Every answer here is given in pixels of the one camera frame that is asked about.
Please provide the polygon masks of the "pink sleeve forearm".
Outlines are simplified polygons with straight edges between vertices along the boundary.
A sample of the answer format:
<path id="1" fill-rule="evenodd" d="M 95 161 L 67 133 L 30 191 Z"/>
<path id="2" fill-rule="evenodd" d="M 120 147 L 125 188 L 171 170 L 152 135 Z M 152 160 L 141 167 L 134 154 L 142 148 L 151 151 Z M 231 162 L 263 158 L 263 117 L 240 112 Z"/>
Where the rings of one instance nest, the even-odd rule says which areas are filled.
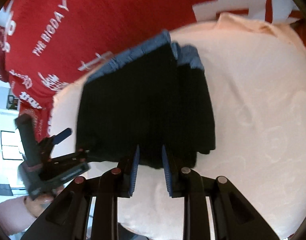
<path id="1" fill-rule="evenodd" d="M 0 226 L 6 235 L 14 235 L 29 228 L 41 214 L 41 208 L 28 196 L 0 203 Z"/>

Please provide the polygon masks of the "person's left hand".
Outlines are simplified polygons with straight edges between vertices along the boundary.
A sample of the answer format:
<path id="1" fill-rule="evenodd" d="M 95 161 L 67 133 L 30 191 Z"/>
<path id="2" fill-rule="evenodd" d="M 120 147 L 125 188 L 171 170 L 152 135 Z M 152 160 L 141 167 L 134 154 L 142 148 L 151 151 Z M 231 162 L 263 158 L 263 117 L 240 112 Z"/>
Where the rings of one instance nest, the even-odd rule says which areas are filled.
<path id="1" fill-rule="evenodd" d="M 55 197 L 57 197 L 64 190 L 64 185 L 58 187 L 55 190 L 55 194 L 43 194 L 37 197 L 35 200 L 32 200 L 29 196 L 25 196 L 23 199 L 23 204 L 26 210 L 30 213 L 34 218 L 39 217 L 43 211 L 54 201 Z"/>

